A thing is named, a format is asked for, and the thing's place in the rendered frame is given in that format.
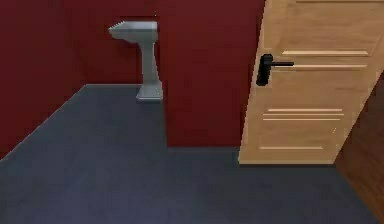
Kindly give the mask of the light wooden room door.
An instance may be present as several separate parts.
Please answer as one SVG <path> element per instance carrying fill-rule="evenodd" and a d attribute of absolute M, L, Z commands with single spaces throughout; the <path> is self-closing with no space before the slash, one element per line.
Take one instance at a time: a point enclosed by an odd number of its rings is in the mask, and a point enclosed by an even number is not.
<path fill-rule="evenodd" d="M 384 0 L 266 0 L 239 163 L 333 163 L 383 71 Z"/>

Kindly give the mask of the white pedestal sink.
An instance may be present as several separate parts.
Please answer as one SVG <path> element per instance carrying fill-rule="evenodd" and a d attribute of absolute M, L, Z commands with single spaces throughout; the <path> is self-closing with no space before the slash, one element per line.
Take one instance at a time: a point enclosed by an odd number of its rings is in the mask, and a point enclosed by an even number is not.
<path fill-rule="evenodd" d="M 158 41 L 156 21 L 121 21 L 108 28 L 109 34 L 117 40 L 137 44 L 141 51 L 143 81 L 137 93 L 138 101 L 161 101 L 162 82 L 158 75 L 155 58 L 155 44 Z"/>

